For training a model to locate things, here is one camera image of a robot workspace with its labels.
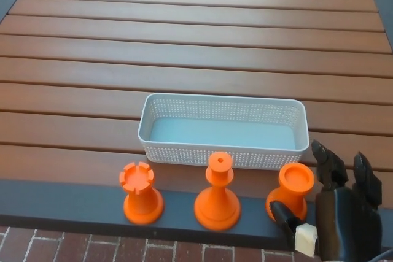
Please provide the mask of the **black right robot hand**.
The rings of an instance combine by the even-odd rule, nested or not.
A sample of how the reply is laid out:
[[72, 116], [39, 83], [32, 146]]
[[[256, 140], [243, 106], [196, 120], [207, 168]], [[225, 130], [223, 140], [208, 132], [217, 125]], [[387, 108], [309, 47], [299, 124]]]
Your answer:
[[300, 163], [287, 163], [279, 172], [279, 187], [265, 208], [284, 232], [291, 250], [321, 261], [378, 261], [383, 227], [378, 211], [382, 182], [367, 157], [354, 157], [355, 182], [341, 158], [319, 141], [311, 143], [316, 175]]

